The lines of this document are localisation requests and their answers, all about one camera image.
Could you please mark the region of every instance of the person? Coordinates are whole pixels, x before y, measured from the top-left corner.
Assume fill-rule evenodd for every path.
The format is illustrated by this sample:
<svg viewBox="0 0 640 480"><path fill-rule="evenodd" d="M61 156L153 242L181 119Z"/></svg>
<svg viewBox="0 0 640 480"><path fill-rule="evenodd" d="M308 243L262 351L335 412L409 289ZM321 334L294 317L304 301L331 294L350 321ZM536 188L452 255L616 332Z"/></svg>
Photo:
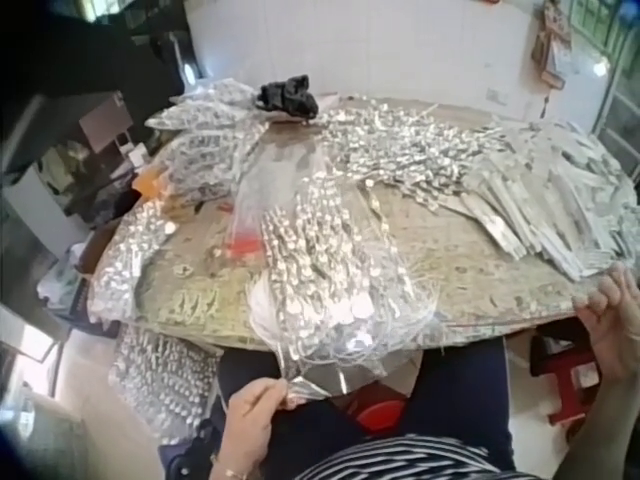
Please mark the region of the person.
<svg viewBox="0 0 640 480"><path fill-rule="evenodd" d="M614 265L587 299L574 299L601 371L584 426L554 480L623 478L640 410L640 291ZM534 479L517 473L509 433L504 341L425 351L394 435L367 438L328 401L287 400L275 357L228 350L219 384L227 420L210 480Z"/></svg>

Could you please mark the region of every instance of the light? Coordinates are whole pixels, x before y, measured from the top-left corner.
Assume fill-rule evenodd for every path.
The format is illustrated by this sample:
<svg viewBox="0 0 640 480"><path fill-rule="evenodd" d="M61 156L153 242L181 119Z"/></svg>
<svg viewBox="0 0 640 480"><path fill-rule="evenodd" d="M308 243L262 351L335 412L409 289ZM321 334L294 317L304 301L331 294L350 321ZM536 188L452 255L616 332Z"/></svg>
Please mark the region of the light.
<svg viewBox="0 0 640 480"><path fill-rule="evenodd" d="M609 62L602 59L593 65L593 73L599 77L604 77L609 72Z"/></svg>
<svg viewBox="0 0 640 480"><path fill-rule="evenodd" d="M188 63L183 67L185 80L189 85L196 84L196 74L193 71L193 68Z"/></svg>

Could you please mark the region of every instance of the white tiled wall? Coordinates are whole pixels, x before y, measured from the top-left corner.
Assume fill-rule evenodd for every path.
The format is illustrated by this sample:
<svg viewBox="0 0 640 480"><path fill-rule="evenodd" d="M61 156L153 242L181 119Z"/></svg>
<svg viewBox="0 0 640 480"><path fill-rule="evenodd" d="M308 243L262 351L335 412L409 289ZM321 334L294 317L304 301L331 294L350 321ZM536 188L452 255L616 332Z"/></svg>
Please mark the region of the white tiled wall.
<svg viewBox="0 0 640 480"><path fill-rule="evenodd" d="M209 76L258 86L309 74L312 91L416 98L519 119L540 117L548 89L530 60L537 20L480 0L192 0L198 59ZM581 65L548 114L590 130L607 78ZM504 105L487 100L496 90Z"/></svg>

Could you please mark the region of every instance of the floor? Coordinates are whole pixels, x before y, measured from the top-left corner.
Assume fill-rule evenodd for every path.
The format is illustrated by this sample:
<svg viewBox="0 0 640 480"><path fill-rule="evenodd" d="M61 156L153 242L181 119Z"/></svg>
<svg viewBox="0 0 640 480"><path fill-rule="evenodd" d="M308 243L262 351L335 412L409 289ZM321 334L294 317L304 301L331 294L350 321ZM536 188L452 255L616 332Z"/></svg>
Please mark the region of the floor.
<svg viewBox="0 0 640 480"><path fill-rule="evenodd" d="M89 476L94 480L161 479L156 442L144 424L108 385L114 342L73 332L60 364L56 399L84 420ZM565 451L563 432L551 427L546 414L554 410L548 378L534 379L526 366L528 335L508 341L511 431L517 467L550 478ZM415 363L395 372L388 384L410 389Z"/></svg>

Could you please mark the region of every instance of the table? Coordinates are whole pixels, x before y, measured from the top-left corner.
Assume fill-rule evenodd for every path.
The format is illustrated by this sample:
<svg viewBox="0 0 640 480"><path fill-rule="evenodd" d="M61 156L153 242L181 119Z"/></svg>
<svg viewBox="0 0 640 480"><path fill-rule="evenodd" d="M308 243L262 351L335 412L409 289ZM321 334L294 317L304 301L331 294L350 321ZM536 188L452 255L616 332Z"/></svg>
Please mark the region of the table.
<svg viewBox="0 0 640 480"><path fill-rule="evenodd" d="M389 103L429 107L399 100ZM491 121L489 114L465 108L439 107L433 115L469 128ZM296 128L272 128L263 139L290 139ZM513 261L473 219L446 208L433 213L389 187L376 186L375 192L413 274L440 284L438 311L458 334L448 343L505 335L566 318L572 313L571 296L585 294L593 285L593 279L572 283L538 256ZM205 332L189 333L166 324L155 328L198 342L266 349L249 325L246 305L246 283L260 273L264 261L251 257L238 264L216 256L223 248L229 220L219 203L205 204L198 214L181 218L178 231L146 267L138 306L155 322L168 307L179 314L174 306L185 292L214 292L218 306ZM178 278L176 264L189 265L193 273Z"/></svg>

